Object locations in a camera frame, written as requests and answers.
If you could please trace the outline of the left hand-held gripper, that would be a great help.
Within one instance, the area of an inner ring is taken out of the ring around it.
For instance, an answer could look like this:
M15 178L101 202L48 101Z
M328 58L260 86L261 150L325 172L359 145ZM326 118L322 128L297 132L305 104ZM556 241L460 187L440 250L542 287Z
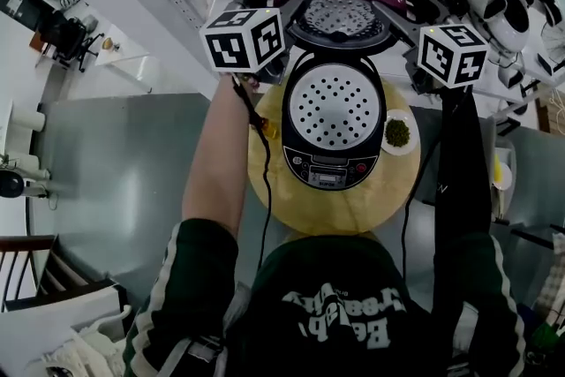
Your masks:
M281 0L281 8L264 7L267 1L232 0L200 29L214 71L252 75L269 85L282 83L292 47L291 26L312 0Z

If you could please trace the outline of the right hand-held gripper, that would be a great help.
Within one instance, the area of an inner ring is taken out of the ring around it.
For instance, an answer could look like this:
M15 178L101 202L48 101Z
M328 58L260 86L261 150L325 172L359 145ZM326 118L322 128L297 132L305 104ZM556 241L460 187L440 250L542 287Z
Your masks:
M482 77L490 47L475 28L467 24L443 24L448 8L438 0L408 0L409 10L419 26L379 1L373 6L413 44L403 54L406 71L418 94L440 87L459 88L475 84Z

